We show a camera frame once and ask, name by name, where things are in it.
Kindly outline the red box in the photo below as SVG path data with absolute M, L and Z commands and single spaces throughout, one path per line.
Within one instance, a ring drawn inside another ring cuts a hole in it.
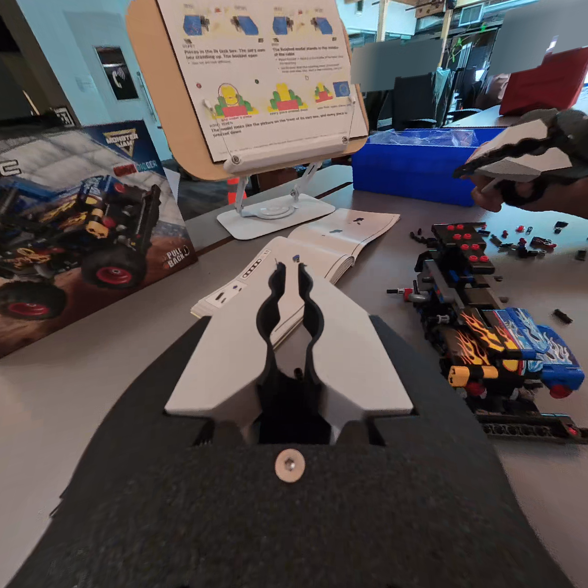
M 571 108 L 579 98 L 587 75 L 587 48 L 546 55 L 535 69 L 510 75 L 501 116 L 521 116 L 536 109 Z

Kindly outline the open lego instruction booklet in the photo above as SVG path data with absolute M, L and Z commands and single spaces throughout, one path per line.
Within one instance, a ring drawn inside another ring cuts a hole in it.
M 364 246 L 401 218 L 399 214 L 339 208 L 330 215 L 295 228 L 288 237 L 277 236 L 259 251 L 232 281 L 201 298 L 190 313 L 198 319 L 212 316 L 248 286 L 269 278 L 277 262 L 286 265 L 286 290 L 280 299 L 280 321 L 270 335 L 277 348 L 303 320 L 303 300 L 298 290 L 298 265 L 335 284 L 351 268 Z

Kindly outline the printed instruction sheet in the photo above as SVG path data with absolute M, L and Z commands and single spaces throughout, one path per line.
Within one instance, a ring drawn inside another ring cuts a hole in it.
M 215 163 L 368 135 L 336 1 L 158 1 Z

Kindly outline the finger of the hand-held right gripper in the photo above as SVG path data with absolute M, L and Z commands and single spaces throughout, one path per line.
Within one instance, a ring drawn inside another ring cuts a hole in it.
M 549 148 L 542 155 L 505 156 L 483 164 L 483 156 L 493 153 L 491 146 L 492 142 L 482 143 L 459 168 L 459 178 L 481 176 L 489 178 L 491 185 L 496 185 L 501 180 L 529 182 L 542 173 L 568 170 L 572 167 L 569 156 L 558 148 Z
M 549 148 L 556 148 L 548 146 L 548 127 L 540 120 L 510 126 L 489 142 L 492 142 L 493 146 L 490 150 L 493 153 L 483 156 L 483 164 L 494 162 L 505 156 L 542 155 Z M 454 178 L 459 178 L 460 167 L 454 170 Z

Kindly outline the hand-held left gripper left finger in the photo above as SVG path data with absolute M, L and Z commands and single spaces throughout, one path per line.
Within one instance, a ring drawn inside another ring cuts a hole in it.
M 270 335 L 281 315 L 286 266 L 277 262 L 266 278 L 208 318 L 203 334 L 165 405 L 170 416 L 203 417 L 249 428 L 262 412 L 256 385 L 275 364 Z

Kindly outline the person's right hand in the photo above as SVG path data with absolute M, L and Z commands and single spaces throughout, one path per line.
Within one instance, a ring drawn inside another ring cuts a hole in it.
M 484 184 L 485 179 L 477 181 L 472 191 L 472 198 L 481 208 L 490 212 L 499 212 L 504 201 L 502 195 L 494 187 L 488 189 Z M 518 195 L 525 198 L 526 202 L 518 207 L 531 212 L 557 212 L 564 215 L 571 215 L 587 219 L 587 178 L 580 179 L 570 185 L 551 184 L 543 197 L 537 201 L 530 202 L 532 184 L 515 183 Z

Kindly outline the blue storage bin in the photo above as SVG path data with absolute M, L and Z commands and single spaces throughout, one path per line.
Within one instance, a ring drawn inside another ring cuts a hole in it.
M 482 144 L 503 129 L 473 130 Z M 453 172 L 477 148 L 376 145 L 368 140 L 352 156 L 354 187 L 376 194 L 470 208 L 474 205 L 473 185 L 471 181 L 454 178 Z

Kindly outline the wooden document stand white base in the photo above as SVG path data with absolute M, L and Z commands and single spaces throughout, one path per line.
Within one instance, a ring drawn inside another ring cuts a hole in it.
M 349 140 L 342 151 L 334 145 L 314 146 L 310 152 L 237 157 L 215 163 L 180 74 L 173 48 L 158 9 L 158 1 L 132 1 L 126 28 L 155 110 L 174 158 L 191 175 L 203 180 L 249 177 L 243 200 L 244 179 L 232 209 L 217 221 L 234 239 L 249 240 L 330 214 L 334 207 L 305 194 L 306 186 L 327 159 L 349 156 L 366 143 L 368 135 Z M 364 102 L 356 85 L 364 112 Z

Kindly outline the lego set box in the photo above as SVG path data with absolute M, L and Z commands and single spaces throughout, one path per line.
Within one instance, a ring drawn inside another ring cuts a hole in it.
M 142 120 L 1 122 L 1 357 L 198 257 Z

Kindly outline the small lego pieces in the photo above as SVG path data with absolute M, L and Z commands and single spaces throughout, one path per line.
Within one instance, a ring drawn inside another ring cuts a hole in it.
M 449 287 L 459 291 L 501 282 L 510 259 L 513 294 L 524 290 L 533 299 L 546 299 L 554 319 L 571 325 L 587 318 L 587 240 L 566 241 L 569 227 L 559 220 L 552 235 L 526 225 L 496 235 L 484 222 L 453 222 L 434 224 L 427 234 L 419 228 L 409 238 L 425 248 L 415 271 L 423 270 L 424 261 L 435 261 Z

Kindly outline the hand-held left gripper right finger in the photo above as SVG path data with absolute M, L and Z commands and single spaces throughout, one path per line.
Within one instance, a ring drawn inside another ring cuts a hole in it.
M 311 335 L 306 373 L 319 386 L 319 414 L 338 433 L 349 422 L 410 415 L 413 402 L 369 313 L 302 263 L 298 285 Z

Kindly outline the black phone sign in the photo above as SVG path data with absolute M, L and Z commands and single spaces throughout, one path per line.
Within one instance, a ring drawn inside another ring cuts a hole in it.
M 98 46 L 95 52 L 117 101 L 138 99 L 135 83 L 120 47 Z

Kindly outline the lego truck model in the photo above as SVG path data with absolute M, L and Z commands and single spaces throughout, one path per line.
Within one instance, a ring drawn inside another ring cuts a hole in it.
M 580 389 L 585 374 L 556 331 L 536 323 L 524 308 L 508 306 L 491 288 L 495 277 L 484 223 L 434 224 L 410 239 L 423 251 L 402 296 L 420 317 L 425 339 L 439 354 L 448 384 L 488 437 L 587 445 L 587 429 L 570 416 L 542 413 L 535 403 L 545 388 L 554 399 Z

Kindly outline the black office chair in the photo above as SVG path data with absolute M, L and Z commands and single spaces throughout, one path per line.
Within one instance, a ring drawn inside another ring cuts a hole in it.
M 414 77 L 396 77 L 392 126 L 406 129 L 441 128 L 452 96 L 454 73 L 438 68 Z

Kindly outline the clear plastic bag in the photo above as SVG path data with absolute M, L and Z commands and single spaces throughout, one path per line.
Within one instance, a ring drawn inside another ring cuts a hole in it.
M 438 146 L 451 148 L 477 148 L 480 146 L 473 129 L 434 128 L 379 131 L 369 138 L 376 145 Z

